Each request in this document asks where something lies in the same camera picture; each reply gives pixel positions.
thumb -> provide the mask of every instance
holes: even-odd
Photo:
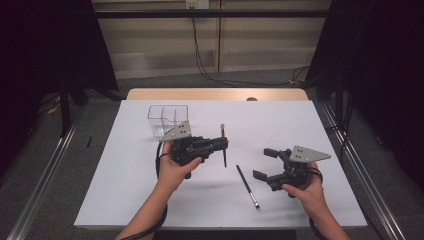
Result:
[[[302,190],[300,190],[300,189],[298,189],[296,187],[293,187],[292,185],[289,185],[289,184],[283,184],[282,187],[283,187],[284,191],[286,191],[289,194],[297,197],[298,199],[301,199],[302,194],[303,194],[303,191]]]

forearm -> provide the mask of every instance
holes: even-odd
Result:
[[[155,225],[161,218],[163,210],[172,195],[171,190],[160,188],[158,185],[140,207],[136,215],[122,230],[116,239],[122,239],[140,232],[143,232]],[[153,234],[143,238],[152,239]]]
[[[329,240],[350,239],[339,225],[330,210],[322,211],[319,215],[311,217],[319,232]]]

metal rail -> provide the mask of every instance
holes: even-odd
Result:
[[[325,18],[328,10],[97,10],[97,18]]]
[[[336,126],[336,121],[334,120],[335,113],[331,106],[329,104],[324,104],[323,108],[328,121],[333,126]],[[336,136],[340,144],[343,145],[343,141],[346,136],[345,132],[337,129]],[[346,139],[345,141],[344,152],[346,153],[349,162],[356,173],[356,176],[358,176],[362,187],[364,188],[371,204],[377,212],[377,215],[380,218],[380,221],[383,224],[384,228],[386,229],[386,232],[389,235],[390,239],[405,239],[405,236],[403,235],[392,211],[389,209],[380,192],[378,191],[377,187],[374,185],[374,182],[372,181],[365,166],[359,158],[358,153],[356,152],[349,139]]]
[[[25,205],[24,210],[19,215],[18,220],[13,226],[7,240],[23,240],[25,239],[32,222],[35,219],[35,216],[40,208],[43,199],[48,191],[48,188],[54,178],[54,175],[60,165],[60,162],[66,152],[66,149],[71,142],[71,139],[74,135],[75,128],[77,123],[81,120],[85,107],[81,107],[77,114],[75,121],[71,125],[69,131],[59,139],[59,142],[56,146],[56,149],[47,164],[46,169],[41,175],[40,180],[37,183],[34,191],[32,192],[31,197],[29,198],[27,204]]]

wrist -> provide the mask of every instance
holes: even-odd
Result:
[[[307,214],[310,218],[312,218],[312,220],[314,220],[314,222],[325,221],[326,219],[333,218],[333,214],[325,203],[315,206],[313,211],[309,211]]]
[[[174,193],[175,190],[176,189],[174,189],[169,184],[166,184],[166,183],[161,182],[161,181],[158,181],[155,185],[155,188],[153,189],[153,191],[155,191],[157,193],[169,195],[169,196],[171,196],[172,193]]]

metal bracket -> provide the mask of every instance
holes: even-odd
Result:
[[[295,145],[290,155],[290,161],[300,163],[310,163],[314,161],[331,158],[330,154],[318,152],[309,148]]]
[[[161,139],[160,142],[173,141],[177,139],[191,137],[191,128],[188,121],[182,122],[180,125],[169,130]]]

